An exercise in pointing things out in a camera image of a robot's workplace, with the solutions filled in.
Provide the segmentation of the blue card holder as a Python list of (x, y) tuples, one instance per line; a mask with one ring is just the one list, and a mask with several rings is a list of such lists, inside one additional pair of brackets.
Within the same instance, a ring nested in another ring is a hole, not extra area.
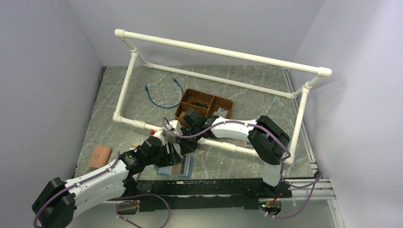
[(192, 176), (194, 157), (185, 155), (181, 163), (157, 168), (157, 175), (190, 178)]

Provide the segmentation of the black credit card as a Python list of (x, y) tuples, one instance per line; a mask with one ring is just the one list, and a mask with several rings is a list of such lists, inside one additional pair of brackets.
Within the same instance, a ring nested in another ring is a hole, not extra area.
[(192, 105), (197, 106), (197, 107), (201, 107), (204, 109), (209, 109), (209, 106), (205, 103), (200, 103), (200, 102), (191, 102)]

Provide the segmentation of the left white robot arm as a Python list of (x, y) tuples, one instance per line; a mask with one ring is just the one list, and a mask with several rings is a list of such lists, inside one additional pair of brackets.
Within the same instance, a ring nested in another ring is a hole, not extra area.
[(35, 228), (65, 228), (73, 218), (100, 203), (136, 195), (136, 175), (145, 167), (182, 162), (172, 142), (150, 136), (136, 148), (118, 153), (110, 163), (69, 180), (50, 180), (32, 205)]

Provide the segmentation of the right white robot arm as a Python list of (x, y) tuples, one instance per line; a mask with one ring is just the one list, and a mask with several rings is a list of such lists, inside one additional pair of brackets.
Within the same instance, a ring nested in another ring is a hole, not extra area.
[(183, 153), (189, 153), (204, 139), (230, 138), (248, 142), (264, 162), (262, 192), (274, 197), (280, 191), (280, 168), (287, 152), (290, 137), (272, 119), (262, 115), (258, 119), (241, 121), (213, 115), (205, 117), (190, 109), (184, 116), (186, 127), (175, 135)]

